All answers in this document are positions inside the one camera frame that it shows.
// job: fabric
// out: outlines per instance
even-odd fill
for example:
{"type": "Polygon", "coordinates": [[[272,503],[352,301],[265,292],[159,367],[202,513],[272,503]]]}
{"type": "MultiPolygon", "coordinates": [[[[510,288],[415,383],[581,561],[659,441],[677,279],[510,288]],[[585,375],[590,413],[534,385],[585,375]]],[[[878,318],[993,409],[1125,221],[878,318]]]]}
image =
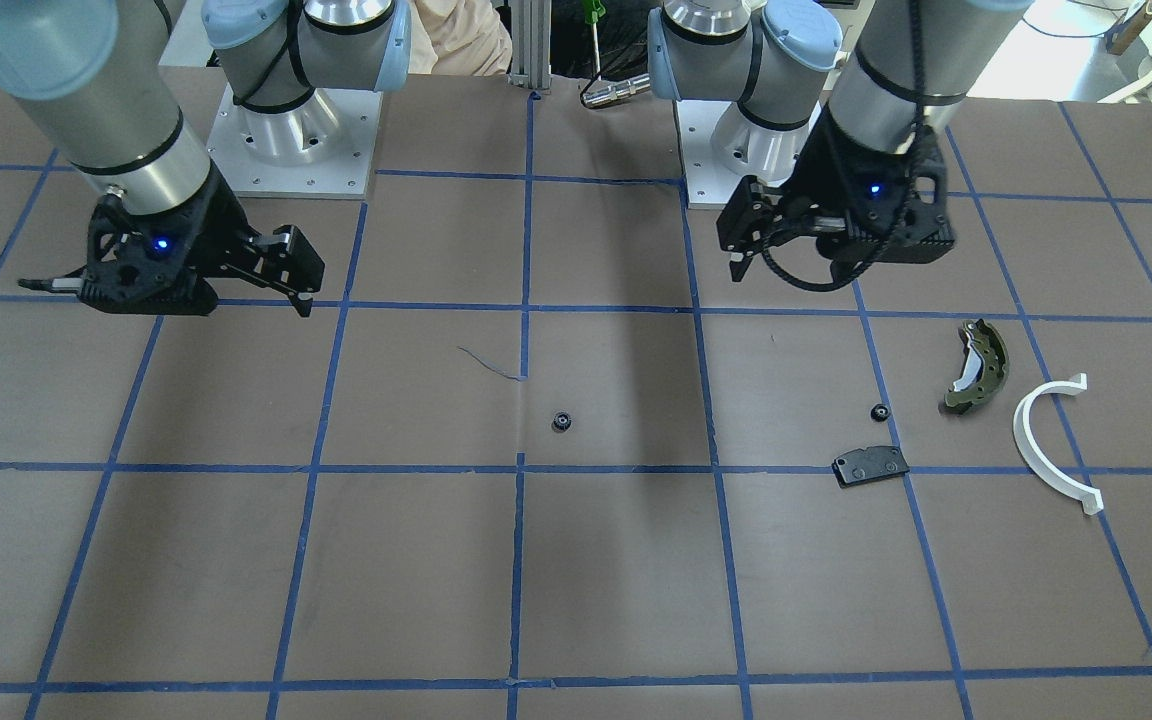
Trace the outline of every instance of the fabric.
{"type": "Polygon", "coordinates": [[[513,41],[490,0],[412,0],[410,73],[498,76],[509,71],[513,41]]]}

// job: white curved part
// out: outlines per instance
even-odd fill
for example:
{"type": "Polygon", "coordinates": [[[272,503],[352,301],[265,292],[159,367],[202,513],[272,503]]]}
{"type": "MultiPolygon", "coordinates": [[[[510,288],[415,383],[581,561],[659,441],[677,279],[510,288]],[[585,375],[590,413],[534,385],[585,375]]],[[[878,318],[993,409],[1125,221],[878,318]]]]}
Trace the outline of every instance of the white curved part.
{"type": "Polygon", "coordinates": [[[1016,406],[1016,414],[1011,417],[1011,435],[1016,438],[1016,450],[1024,457],[1030,470],[1038,473],[1044,483],[1064,497],[1073,497],[1074,500],[1083,502],[1083,511],[1087,515],[1096,515],[1105,510],[1105,501],[1101,499],[1101,491],[1084,486],[1083,483],[1062,473],[1060,468],[1052,464],[1043,450],[1038,448],[1034,439],[1034,429],[1029,420],[1029,411],[1033,409],[1034,401],[1041,395],[1079,395],[1087,388],[1087,373],[1078,373],[1069,381],[1045,382],[1033,388],[1029,395],[1016,406]]]}

